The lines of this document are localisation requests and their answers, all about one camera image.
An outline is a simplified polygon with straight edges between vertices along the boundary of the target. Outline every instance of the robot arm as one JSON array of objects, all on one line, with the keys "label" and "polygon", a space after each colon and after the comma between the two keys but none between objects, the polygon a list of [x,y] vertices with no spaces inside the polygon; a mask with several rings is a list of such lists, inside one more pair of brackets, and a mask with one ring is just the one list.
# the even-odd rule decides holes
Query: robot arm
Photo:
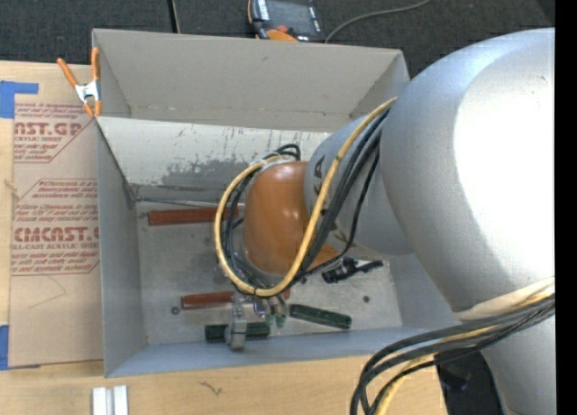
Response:
[{"label": "robot arm", "polygon": [[[554,289],[553,119],[554,30],[457,51],[309,163],[252,165],[221,201],[254,178],[239,259],[215,225],[221,265],[269,297],[344,254],[414,252],[463,322],[516,310]],[[483,351],[508,415],[556,413],[554,352],[554,316]]]}]

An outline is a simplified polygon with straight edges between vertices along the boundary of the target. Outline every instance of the black cable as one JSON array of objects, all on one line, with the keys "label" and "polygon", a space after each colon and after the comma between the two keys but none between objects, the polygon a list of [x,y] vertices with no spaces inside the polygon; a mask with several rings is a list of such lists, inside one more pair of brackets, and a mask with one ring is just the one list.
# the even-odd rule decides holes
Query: black cable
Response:
[{"label": "black cable", "polygon": [[475,345],[468,347],[468,348],[463,350],[463,344],[460,343],[459,344],[460,347],[458,347],[457,349],[453,349],[453,350],[449,349],[448,351],[439,351],[435,355],[435,357],[432,361],[416,365],[414,367],[411,367],[407,370],[404,370],[404,371],[398,373],[397,375],[395,375],[394,378],[389,380],[387,382],[387,384],[385,384],[380,389],[379,393],[377,394],[374,401],[372,402],[372,405],[370,406],[368,414],[374,415],[375,410],[377,410],[377,408],[380,404],[380,401],[382,400],[382,398],[386,394],[388,388],[390,388],[390,386],[392,384],[394,384],[394,382],[398,381],[400,378],[403,378],[409,374],[412,374],[413,372],[417,372],[417,371],[422,370],[424,368],[431,367],[433,365],[445,365],[445,364],[448,364],[454,360],[462,359],[462,358],[466,357],[467,355],[479,353],[484,348],[494,345],[495,343],[499,342],[501,339],[509,337],[512,334],[518,332],[519,330],[532,327],[533,325],[536,325],[537,323],[542,322],[543,320],[551,317],[553,314],[554,314],[554,310],[551,311],[550,308],[545,308],[542,311],[534,312],[533,314],[529,314],[526,318],[522,318],[521,320],[519,320],[519,322],[517,324],[514,324],[513,326],[507,327],[506,329],[495,334],[494,337],[490,337],[489,339],[481,341],[479,344],[475,344]]},{"label": "black cable", "polygon": [[343,178],[331,197],[329,207],[323,213],[323,219],[316,231],[316,237],[308,249],[307,255],[301,264],[299,275],[295,278],[295,281],[298,281],[303,275],[305,275],[308,268],[320,252],[329,233],[333,230],[334,221],[336,220],[351,187],[361,173],[362,168],[365,166],[368,157],[379,145],[380,128],[382,127],[382,122],[389,114],[389,111],[390,109],[387,109],[371,122],[371,124],[365,129],[365,134],[362,136],[361,140],[354,147],[353,151],[350,152],[352,155],[341,173]]},{"label": "black cable", "polygon": [[[357,413],[359,401],[361,402],[365,413],[370,413],[371,407],[368,403],[366,387],[371,383],[375,376],[385,372],[395,365],[431,354],[440,355],[435,358],[435,364],[444,364],[450,360],[462,358],[469,353],[478,352],[521,329],[532,327],[536,323],[551,317],[553,314],[554,294],[543,300],[537,301],[535,304],[525,306],[497,317],[478,319],[459,326],[436,330],[434,332],[426,332],[425,334],[406,338],[392,345],[386,346],[376,353],[364,366],[361,372],[359,384],[357,385],[351,400],[351,414],[355,415]],[[387,355],[395,353],[405,347],[414,346],[434,339],[443,339],[464,333],[471,333],[483,330],[487,327],[497,327],[497,329],[493,328],[459,341],[447,341],[443,343],[433,343],[428,346],[421,346],[417,349],[406,351],[400,355],[395,355],[382,364],[377,364]],[[463,351],[463,348],[468,346],[471,342],[472,345]]]},{"label": "black cable", "polygon": [[362,204],[363,204],[363,202],[367,196],[367,192],[369,191],[369,186],[371,185],[371,181],[372,181],[372,175],[374,174],[375,170],[377,169],[377,165],[379,163],[379,158],[380,158],[380,151],[379,151],[379,149],[377,149],[377,151],[375,152],[375,158],[371,164],[371,168],[369,169],[369,172],[367,173],[367,178],[364,181],[364,184],[362,186],[361,195],[359,196],[359,199],[357,200],[356,208],[354,209],[353,222],[351,223],[351,229],[349,232],[349,237],[346,241],[346,245],[345,245],[344,249],[337,256],[330,259],[329,261],[322,263],[322,264],[318,265],[317,267],[315,267],[314,269],[307,271],[305,274],[303,274],[303,277],[313,275],[313,274],[317,273],[318,271],[320,271],[321,269],[326,269],[331,264],[338,262],[351,249],[351,246],[353,245],[354,237],[355,237],[356,232],[357,232],[357,225],[359,222],[359,216],[361,215]]}]

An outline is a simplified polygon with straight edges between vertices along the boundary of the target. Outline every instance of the electronic component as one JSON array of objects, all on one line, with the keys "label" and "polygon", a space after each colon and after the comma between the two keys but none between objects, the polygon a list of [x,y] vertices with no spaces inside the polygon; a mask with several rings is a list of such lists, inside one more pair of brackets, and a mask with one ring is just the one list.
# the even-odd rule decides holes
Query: electronic component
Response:
[{"label": "electronic component", "polygon": [[325,40],[318,12],[314,5],[307,1],[249,0],[248,20],[254,33],[263,40]]}]

